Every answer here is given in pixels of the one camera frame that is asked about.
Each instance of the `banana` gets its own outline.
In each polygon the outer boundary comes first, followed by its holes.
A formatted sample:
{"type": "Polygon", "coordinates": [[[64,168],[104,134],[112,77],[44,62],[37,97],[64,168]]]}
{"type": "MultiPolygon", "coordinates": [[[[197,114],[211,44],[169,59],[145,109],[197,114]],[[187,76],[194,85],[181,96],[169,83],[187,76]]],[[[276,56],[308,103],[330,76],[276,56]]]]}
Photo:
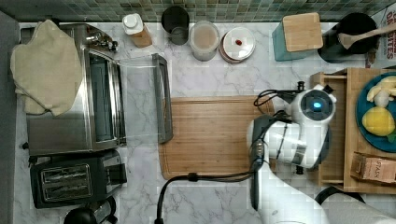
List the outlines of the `banana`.
{"type": "Polygon", "coordinates": [[[380,91],[387,91],[389,95],[396,96],[396,76],[385,77],[373,86],[367,93],[367,101],[372,102],[380,91]]]}

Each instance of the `wooden spoon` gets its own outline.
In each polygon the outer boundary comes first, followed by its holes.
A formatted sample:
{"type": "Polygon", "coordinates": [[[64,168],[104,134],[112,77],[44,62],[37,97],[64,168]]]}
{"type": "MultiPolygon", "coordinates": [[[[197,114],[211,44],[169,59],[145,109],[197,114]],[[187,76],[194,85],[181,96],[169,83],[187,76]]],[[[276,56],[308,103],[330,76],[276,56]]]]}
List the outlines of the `wooden spoon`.
{"type": "Polygon", "coordinates": [[[349,49],[356,41],[368,38],[368,37],[372,37],[374,35],[382,35],[382,34],[386,34],[392,31],[396,30],[396,22],[391,24],[391,25],[387,25],[372,31],[369,31],[367,33],[364,33],[362,35],[346,35],[346,34],[338,34],[338,40],[340,41],[341,45],[345,48],[345,49],[349,49]]]}

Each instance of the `wooden cutting board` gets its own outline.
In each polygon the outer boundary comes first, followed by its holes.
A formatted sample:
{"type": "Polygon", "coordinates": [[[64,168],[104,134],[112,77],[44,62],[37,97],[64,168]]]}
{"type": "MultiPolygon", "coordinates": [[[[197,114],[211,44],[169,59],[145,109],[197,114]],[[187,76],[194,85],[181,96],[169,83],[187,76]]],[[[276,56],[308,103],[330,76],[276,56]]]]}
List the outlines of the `wooden cutting board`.
{"type": "MultiPolygon", "coordinates": [[[[163,177],[229,175],[249,169],[247,128],[261,112],[257,96],[172,99],[174,137],[159,145],[163,177]]],[[[262,111],[274,114],[272,102],[262,111]]]]}

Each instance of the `tile backsplash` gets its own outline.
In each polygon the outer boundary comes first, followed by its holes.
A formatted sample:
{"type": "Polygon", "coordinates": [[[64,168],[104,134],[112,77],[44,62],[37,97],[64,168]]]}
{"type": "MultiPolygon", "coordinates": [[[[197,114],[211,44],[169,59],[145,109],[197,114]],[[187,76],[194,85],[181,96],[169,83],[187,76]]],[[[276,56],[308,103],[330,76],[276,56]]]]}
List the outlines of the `tile backsplash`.
{"type": "Polygon", "coordinates": [[[61,21],[121,21],[139,13],[143,21],[161,21],[170,6],[186,8],[192,22],[280,21],[284,16],[318,12],[322,21],[339,21],[351,12],[374,15],[396,0],[61,0],[74,12],[51,15],[61,21]]]}

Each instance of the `wooden crate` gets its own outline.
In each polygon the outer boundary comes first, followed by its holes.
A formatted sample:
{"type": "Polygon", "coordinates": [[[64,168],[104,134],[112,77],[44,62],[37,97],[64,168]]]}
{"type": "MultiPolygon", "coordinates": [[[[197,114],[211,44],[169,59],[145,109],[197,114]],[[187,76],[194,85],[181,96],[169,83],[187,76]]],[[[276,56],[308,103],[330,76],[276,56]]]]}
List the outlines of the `wooden crate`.
{"type": "Polygon", "coordinates": [[[311,77],[311,86],[329,85],[337,98],[335,116],[330,123],[332,141],[327,159],[308,176],[319,186],[331,184],[346,192],[396,194],[396,188],[360,182],[350,176],[354,152],[396,159],[396,153],[383,152],[368,143],[358,128],[355,118],[357,99],[361,89],[372,78],[387,73],[387,69],[347,68],[342,71],[311,77]]]}

